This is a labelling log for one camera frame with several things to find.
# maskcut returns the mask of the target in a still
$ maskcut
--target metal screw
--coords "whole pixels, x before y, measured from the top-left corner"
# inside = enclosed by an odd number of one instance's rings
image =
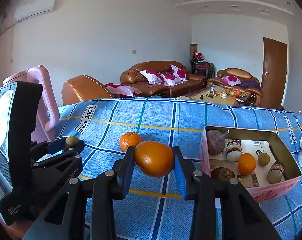
[[[231,178],[229,179],[229,182],[233,185],[237,185],[239,181],[236,178]]]
[[[105,172],[105,174],[106,174],[107,177],[113,176],[114,173],[115,173],[115,172],[114,172],[113,170],[107,170],[107,171]]]
[[[202,171],[199,171],[199,170],[195,170],[195,171],[193,172],[193,175],[196,176],[196,177],[201,177],[202,174],[203,174]]]
[[[79,181],[78,178],[72,178],[72,179],[69,180],[71,185],[77,184],[78,181]]]

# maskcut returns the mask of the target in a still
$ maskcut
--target door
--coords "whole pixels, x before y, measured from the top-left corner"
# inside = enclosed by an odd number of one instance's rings
[[[279,109],[287,77],[287,45],[264,37],[261,107]]]

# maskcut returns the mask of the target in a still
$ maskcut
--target white wall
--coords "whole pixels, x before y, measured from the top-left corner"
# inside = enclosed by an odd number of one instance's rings
[[[12,1],[2,27],[13,23],[17,7],[32,1]],[[176,60],[189,66],[190,16],[165,1],[56,0],[55,5],[53,13],[0,36],[0,86],[11,74],[43,64],[61,105],[64,81],[80,74],[120,83],[121,73],[139,62]]]
[[[288,25],[290,70],[284,108],[302,114],[302,10],[295,3],[295,17]]]
[[[241,68],[260,83],[264,67],[263,37],[289,44],[285,25],[251,16],[197,15],[192,17],[191,26],[192,43],[198,44],[198,51],[215,65],[216,71]]]

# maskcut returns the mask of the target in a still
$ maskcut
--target ceiling molding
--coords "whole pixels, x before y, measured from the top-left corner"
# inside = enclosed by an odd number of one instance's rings
[[[274,8],[280,11],[283,11],[285,13],[294,15],[293,12],[279,7],[278,5],[272,4],[272,3],[267,3],[267,2],[263,2],[263,1],[258,1],[258,0],[192,0],[192,1],[187,1],[184,3],[176,3],[174,4],[175,7],[180,7],[180,6],[184,6],[184,5],[190,5],[190,4],[195,4],[195,3],[206,3],[206,2],[246,2],[246,3],[254,3],[254,4],[259,4],[259,5],[263,5],[263,6],[267,6],[270,8]]]

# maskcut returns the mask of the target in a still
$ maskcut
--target display screen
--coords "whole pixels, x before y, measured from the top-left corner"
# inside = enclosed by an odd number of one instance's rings
[[[6,157],[7,161],[8,155],[6,154],[6,136],[12,95],[13,90],[0,92],[0,150]]]

